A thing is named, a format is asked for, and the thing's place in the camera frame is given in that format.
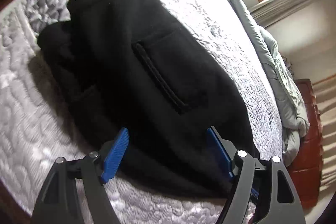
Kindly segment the black pants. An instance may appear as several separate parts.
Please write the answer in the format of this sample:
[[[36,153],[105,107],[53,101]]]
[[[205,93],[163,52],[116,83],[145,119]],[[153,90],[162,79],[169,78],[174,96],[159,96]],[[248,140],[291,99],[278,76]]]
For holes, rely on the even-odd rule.
[[[235,83],[159,0],[70,0],[71,18],[38,37],[86,141],[100,148],[121,128],[121,172],[185,197],[223,198],[231,183],[207,129],[256,157]]]

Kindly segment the grey-green duvet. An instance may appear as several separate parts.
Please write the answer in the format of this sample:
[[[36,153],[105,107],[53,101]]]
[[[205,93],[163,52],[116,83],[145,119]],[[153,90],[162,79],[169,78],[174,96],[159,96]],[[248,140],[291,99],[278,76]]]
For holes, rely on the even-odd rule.
[[[282,158],[285,166],[290,166],[299,153],[301,139],[310,128],[302,95],[285,65],[275,38],[256,23],[243,0],[228,1],[242,23],[271,85],[283,127]]]

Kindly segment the white quilted mattress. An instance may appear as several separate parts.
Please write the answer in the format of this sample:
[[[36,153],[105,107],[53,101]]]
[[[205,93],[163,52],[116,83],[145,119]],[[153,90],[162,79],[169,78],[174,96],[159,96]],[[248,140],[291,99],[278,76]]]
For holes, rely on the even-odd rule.
[[[235,81],[262,159],[282,155],[271,85],[229,0],[160,0]],[[83,157],[80,136],[37,45],[41,30],[70,18],[68,0],[15,0],[1,11],[1,181],[32,213],[55,159]]]

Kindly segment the beige curtain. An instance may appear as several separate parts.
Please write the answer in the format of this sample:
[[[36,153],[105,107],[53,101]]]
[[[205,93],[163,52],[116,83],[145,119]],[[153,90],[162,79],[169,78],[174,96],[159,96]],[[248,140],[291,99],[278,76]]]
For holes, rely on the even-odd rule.
[[[265,0],[249,8],[258,25],[267,28],[317,0]]]

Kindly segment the red-brown wooden bed frame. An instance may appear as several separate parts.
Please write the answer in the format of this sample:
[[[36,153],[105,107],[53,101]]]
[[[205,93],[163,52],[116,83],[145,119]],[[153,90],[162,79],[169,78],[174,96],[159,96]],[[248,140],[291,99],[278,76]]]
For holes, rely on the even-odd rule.
[[[297,190],[301,205],[311,209],[318,202],[322,172],[322,123],[316,96],[309,79],[295,80],[307,111],[310,128],[300,140],[298,155],[288,167],[288,172]]]

